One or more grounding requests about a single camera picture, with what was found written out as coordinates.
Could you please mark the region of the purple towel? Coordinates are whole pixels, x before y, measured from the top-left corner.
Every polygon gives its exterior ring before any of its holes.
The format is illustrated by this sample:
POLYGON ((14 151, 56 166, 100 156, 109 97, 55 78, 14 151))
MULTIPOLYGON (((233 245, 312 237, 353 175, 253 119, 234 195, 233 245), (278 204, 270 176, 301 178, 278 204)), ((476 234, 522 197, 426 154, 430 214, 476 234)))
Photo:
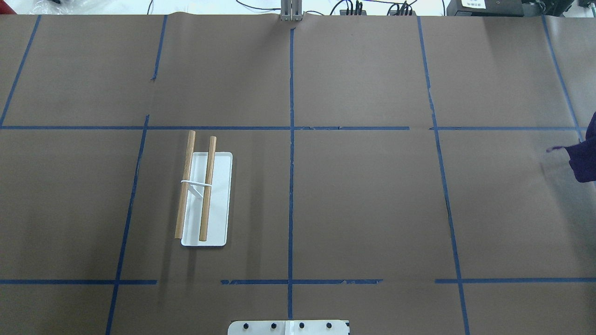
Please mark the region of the purple towel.
POLYGON ((565 150, 568 153, 569 165, 577 182, 596 181, 596 115, 590 119, 585 140, 573 146, 555 146, 546 151, 550 153, 555 150, 565 150))

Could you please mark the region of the white towel rack with wooden bars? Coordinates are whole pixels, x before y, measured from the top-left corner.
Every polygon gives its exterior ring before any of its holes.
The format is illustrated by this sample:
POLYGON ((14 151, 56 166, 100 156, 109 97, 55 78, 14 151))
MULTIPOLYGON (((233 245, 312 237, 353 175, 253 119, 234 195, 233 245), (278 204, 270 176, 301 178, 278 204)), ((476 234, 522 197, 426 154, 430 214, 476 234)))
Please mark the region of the white towel rack with wooden bars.
POLYGON ((189 131, 174 238, 185 247, 221 248, 228 240, 233 155, 217 151, 215 136, 205 152, 195 151, 195 142, 189 131))

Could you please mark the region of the black mini computer box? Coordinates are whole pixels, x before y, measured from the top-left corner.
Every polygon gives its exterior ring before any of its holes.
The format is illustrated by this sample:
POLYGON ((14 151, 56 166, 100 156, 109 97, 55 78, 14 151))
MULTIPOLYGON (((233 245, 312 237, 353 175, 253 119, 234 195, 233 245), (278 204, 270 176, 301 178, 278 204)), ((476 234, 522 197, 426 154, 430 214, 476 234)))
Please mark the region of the black mini computer box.
POLYGON ((521 0, 451 0, 447 16, 524 17, 521 0))

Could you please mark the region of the aluminium frame post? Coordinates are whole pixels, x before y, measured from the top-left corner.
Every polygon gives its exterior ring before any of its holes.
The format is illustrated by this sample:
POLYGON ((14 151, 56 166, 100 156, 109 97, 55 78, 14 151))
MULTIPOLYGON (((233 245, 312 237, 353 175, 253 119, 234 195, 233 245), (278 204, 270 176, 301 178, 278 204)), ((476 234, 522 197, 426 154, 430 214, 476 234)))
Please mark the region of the aluminium frame post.
POLYGON ((302 0, 281 0, 279 15, 281 21, 302 21, 304 17, 302 4, 302 0))

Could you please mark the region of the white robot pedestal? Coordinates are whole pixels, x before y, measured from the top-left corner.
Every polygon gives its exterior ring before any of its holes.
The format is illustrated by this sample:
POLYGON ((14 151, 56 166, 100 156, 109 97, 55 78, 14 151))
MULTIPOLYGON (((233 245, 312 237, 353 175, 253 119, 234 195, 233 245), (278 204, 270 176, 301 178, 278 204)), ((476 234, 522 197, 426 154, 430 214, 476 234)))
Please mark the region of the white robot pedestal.
POLYGON ((230 323, 228 335, 349 335, 345 320, 253 320, 230 323))

